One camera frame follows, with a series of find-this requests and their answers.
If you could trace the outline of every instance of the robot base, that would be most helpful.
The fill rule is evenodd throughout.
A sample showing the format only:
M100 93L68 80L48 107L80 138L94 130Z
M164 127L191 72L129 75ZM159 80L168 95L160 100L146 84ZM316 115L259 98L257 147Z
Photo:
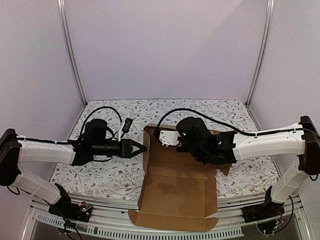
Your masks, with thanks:
M62 216L61 212L57 211L57 209L51 205L49 208L49 213L59 217L67 217L70 220L76 220L85 223L89 222L93 210L92 207L86 211L82 211L78 204L70 203L70 209L71 210L66 215Z
M272 186L265 192L264 203L242 208L242 217L244 218L245 223L268 219L276 217L280 215L280 213L285 213L284 203L272 202L271 188Z

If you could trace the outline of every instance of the vertical metal pole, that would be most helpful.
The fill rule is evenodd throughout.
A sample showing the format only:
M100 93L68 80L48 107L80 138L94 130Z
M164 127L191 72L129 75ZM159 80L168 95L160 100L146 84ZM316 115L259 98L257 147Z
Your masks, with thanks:
M255 91L257 88L257 84L258 84L258 80L259 80L259 75L260 75L262 65L264 62L269 33L270 33L270 29L271 29L272 16L274 13L274 6L275 6L275 0L268 0L260 52L259 52L259 56L258 56L256 65L255 65L254 74L252 77L249 93L247 95L246 102L245 102L245 105L247 107L250 107L252 100L254 98Z
M62 33L63 33L63 38L65 42L65 47L66 51L68 54L72 74L73 74L73 79L75 82L76 89L78 91L81 103L83 106L87 105L87 99L85 96L84 88L82 86L75 56L74 56L74 50L72 47L71 43L71 38L70 38L70 32L69 32L69 27L68 27L68 21L67 21L67 14L66 14L66 7L65 7L65 0L57 0L58 4L58 11L59 11L59 16L60 16L60 22L61 22L61 27L62 27Z

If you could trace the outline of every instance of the white arm segment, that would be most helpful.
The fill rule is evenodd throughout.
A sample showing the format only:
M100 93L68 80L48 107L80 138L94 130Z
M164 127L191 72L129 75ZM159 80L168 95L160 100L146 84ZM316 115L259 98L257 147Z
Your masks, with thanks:
M22 167L19 167L19 170L21 174L11 184L12 187L19 188L32 196L42 198L50 204L55 204L60 199L60 191L56 185Z
M61 145L26 140L18 140L18 142L22 145L18 163L49 162L70 165L76 154L71 144Z
M299 157L296 156L289 169L284 173L283 177L272 186L271 199L272 202L277 204L284 203L288 197L296 190L300 185L310 177L304 171L298 169Z
M257 131L255 133L263 133L275 130L299 129L302 126L298 123L282 128ZM294 154L302 155L305 153L305 140L302 139L303 130L279 132L262 136L246 136L240 133L234 135L233 143L235 148L233 153L237 161L268 155Z

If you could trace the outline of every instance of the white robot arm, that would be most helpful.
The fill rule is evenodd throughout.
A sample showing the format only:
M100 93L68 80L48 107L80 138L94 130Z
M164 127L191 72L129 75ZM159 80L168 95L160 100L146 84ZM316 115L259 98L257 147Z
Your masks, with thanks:
M203 164L232 164L237 161L268 155L294 155L294 161L283 177L271 186L265 202L244 207L246 222L267 219L284 213L284 202L310 176L320 174L320 139L311 119L302 116L299 123L267 131L220 132L212 135L201 118L187 117L176 125L176 131L154 132L163 146L189 152Z
M131 123L132 120L127 118L122 124L123 133L129 131ZM111 133L111 138L106 139L107 131ZM28 138L17 135L14 129L7 129L0 138L0 186L16 187L43 199L50 205L49 212L52 214L88 222L91 206L85 202L79 205L71 203L62 186L47 182L25 170L22 164L50 162L82 166L94 161L96 155L132 158L147 150L145 146L131 139L113 138L112 130L102 119L91 120L77 140L69 141Z

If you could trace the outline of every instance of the patterned mat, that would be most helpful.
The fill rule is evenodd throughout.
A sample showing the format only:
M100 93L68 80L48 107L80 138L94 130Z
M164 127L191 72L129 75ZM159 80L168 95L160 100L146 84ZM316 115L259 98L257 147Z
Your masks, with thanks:
M169 110L191 108L217 120L224 121L243 131L256 131L256 126L245 106L238 100L105 100L91 101L86 106L70 139L79 136L85 118L96 108L111 106L118 110L122 119L134 119L130 132L124 138L143 141L143 128L149 123L158 123ZM183 118L195 116L193 113L179 111L170 114L164 121L166 125L176 125ZM112 110L102 109L92 118L107 121L113 131L118 130L120 122ZM230 129L204 119L208 129L229 131ZM105 160L97 156L96 160ZM109 162L90 162L84 166L70 166L58 163L51 182L62 185L69 193L96 198L137 200L144 178L142 154L132 159L114 157ZM264 192L278 181L279 175L271 157L255 157L233 164L228 176L218 170L216 176L218 198L230 198Z

